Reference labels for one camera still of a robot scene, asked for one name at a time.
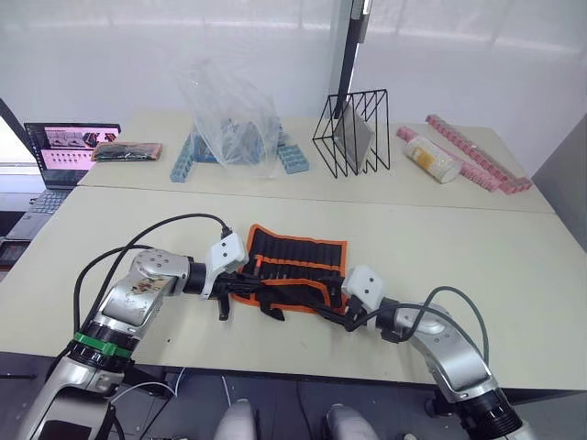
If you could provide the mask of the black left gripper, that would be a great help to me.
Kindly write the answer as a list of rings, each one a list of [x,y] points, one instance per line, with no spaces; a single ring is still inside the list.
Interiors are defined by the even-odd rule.
[[[214,281],[211,297],[218,302],[218,319],[225,322],[230,317],[230,295],[253,294],[266,288],[257,276],[238,272],[221,273]]]

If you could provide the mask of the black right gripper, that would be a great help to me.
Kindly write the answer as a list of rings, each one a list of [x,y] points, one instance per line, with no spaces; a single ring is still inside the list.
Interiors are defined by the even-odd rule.
[[[323,306],[317,306],[314,311],[326,320],[344,327],[346,331],[355,331],[365,325],[363,318],[365,308],[363,301],[356,295],[350,295],[343,313],[338,313],[328,306],[343,306],[345,296],[339,285],[319,284],[318,288],[323,296]]]

